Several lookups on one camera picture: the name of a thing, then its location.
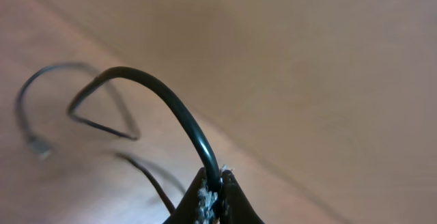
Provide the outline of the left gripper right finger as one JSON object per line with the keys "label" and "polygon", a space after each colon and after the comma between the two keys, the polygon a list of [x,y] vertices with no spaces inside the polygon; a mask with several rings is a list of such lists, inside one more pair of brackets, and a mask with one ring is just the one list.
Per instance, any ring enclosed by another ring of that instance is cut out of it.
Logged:
{"label": "left gripper right finger", "polygon": [[230,170],[222,173],[218,216],[220,224],[264,224]]}

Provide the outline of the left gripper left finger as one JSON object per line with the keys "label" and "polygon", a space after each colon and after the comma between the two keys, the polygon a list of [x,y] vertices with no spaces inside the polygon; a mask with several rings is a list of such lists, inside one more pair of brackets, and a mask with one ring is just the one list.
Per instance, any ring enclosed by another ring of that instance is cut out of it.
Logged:
{"label": "left gripper left finger", "polygon": [[216,204],[219,194],[207,186],[202,167],[191,182],[186,194],[174,212],[163,224],[213,224],[217,222]]}

